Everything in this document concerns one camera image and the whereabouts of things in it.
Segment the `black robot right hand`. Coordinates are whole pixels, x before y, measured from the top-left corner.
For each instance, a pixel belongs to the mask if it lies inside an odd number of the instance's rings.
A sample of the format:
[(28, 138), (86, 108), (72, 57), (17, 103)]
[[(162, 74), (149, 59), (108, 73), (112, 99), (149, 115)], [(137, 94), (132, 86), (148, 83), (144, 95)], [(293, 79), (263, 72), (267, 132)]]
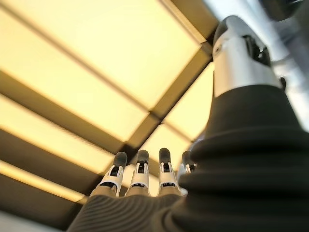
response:
[(184, 154), (176, 181), (160, 151), (157, 197), (134, 184), (116, 198), (99, 184), (70, 232), (306, 232), (309, 134), (271, 67), (269, 52), (239, 17), (220, 22), (204, 139)]

